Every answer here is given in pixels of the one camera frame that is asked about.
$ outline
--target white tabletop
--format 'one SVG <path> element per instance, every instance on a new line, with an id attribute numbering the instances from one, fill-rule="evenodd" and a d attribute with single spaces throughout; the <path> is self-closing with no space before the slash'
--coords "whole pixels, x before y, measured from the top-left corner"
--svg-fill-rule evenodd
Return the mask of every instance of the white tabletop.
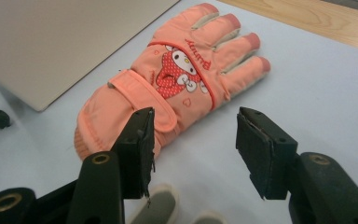
<path id="1" fill-rule="evenodd" d="M 0 191 L 26 187 L 43 196 L 77 178 L 76 115 L 91 94 L 118 70 L 128 68 L 159 26 L 201 1 L 183 0 L 54 102 L 38 113 L 0 88 L 0 109 L 12 125 L 0 130 Z M 265 113 L 299 143 L 298 153 L 326 154 L 358 184 L 358 49 L 209 1 L 233 13 L 242 33 L 262 40 L 258 55 L 269 75 L 229 104 L 199 121 L 163 148 L 150 187 L 174 185 L 180 193 L 177 223 L 213 209 L 229 223 L 290 223 L 288 201 L 263 201 L 235 149 L 240 106 Z M 138 201 L 126 201 L 128 216 Z"/>

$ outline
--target shoe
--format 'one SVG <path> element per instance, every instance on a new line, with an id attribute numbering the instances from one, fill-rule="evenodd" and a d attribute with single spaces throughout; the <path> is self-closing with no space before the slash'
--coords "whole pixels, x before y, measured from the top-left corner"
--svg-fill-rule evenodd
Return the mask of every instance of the shoe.
<path id="1" fill-rule="evenodd" d="M 141 204 L 129 217 L 130 224 L 173 224 L 179 207 L 179 194 L 171 185 L 161 184 L 150 190 L 150 200 Z"/>
<path id="2" fill-rule="evenodd" d="M 215 211 L 202 212 L 191 224 L 227 224 L 226 219 Z"/>

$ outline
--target orange glove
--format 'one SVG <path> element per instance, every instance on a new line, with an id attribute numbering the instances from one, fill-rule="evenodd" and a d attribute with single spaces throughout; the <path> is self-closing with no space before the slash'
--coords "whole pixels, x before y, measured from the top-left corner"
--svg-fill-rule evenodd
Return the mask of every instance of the orange glove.
<path id="1" fill-rule="evenodd" d="M 77 118 L 81 159 L 110 150 L 131 114 L 155 108 L 155 155 L 198 119 L 246 90 L 269 70 L 256 34 L 237 36 L 241 25 L 216 7 L 191 7 L 162 25 L 131 69 L 112 77 Z"/>

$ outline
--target silver laptop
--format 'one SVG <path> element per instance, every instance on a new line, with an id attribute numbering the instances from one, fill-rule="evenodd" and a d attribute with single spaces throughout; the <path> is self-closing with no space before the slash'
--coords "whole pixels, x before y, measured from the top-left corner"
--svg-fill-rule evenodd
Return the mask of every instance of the silver laptop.
<path id="1" fill-rule="evenodd" d="M 44 110 L 178 0 L 0 0 L 0 85 Z"/>

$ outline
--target pink fingertip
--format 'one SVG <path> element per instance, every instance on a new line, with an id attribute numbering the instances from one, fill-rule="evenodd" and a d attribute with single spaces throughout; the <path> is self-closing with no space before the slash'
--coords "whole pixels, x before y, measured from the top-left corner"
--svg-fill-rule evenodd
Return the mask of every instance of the pink fingertip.
<path id="1" fill-rule="evenodd" d="M 241 28 L 240 21 L 233 14 L 230 13 L 230 14 L 224 15 L 223 17 L 228 19 L 234 25 L 234 28 L 236 28 L 236 29 Z"/>
<path id="2" fill-rule="evenodd" d="M 261 63 L 263 64 L 263 71 L 264 72 L 269 72 L 271 70 L 271 64 L 269 63 L 269 60 L 263 58 L 263 57 L 259 57 L 261 60 Z"/>
<path id="3" fill-rule="evenodd" d="M 260 38 L 255 33 L 250 33 L 245 36 L 245 38 L 251 43 L 252 49 L 259 49 L 260 48 Z"/>
<path id="4" fill-rule="evenodd" d="M 209 11 L 211 12 L 217 12 L 219 11 L 219 9 L 217 9 L 217 7 L 209 4 L 209 3 L 202 3 L 202 4 L 199 4 L 200 7 L 205 7 L 206 9 L 208 9 Z"/>

